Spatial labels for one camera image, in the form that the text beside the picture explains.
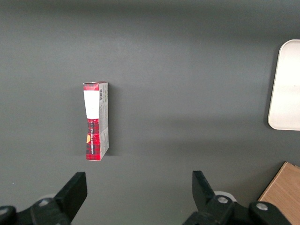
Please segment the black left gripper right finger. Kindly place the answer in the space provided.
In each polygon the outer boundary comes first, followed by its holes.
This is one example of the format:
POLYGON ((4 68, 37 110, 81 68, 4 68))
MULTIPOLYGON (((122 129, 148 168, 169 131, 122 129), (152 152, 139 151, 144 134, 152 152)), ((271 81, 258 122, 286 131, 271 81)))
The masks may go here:
POLYGON ((212 190, 202 171, 192 173, 192 194, 198 211, 185 225, 289 225, 282 212, 268 202, 252 202, 244 207, 212 190))

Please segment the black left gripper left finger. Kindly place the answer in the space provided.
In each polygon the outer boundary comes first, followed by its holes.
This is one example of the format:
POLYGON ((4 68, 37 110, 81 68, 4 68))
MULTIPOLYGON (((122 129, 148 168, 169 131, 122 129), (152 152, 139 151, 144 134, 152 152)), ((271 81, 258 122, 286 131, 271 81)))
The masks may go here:
POLYGON ((70 225, 87 197, 86 173, 77 172, 55 194, 44 197, 18 212, 12 205, 1 206, 2 225, 70 225))

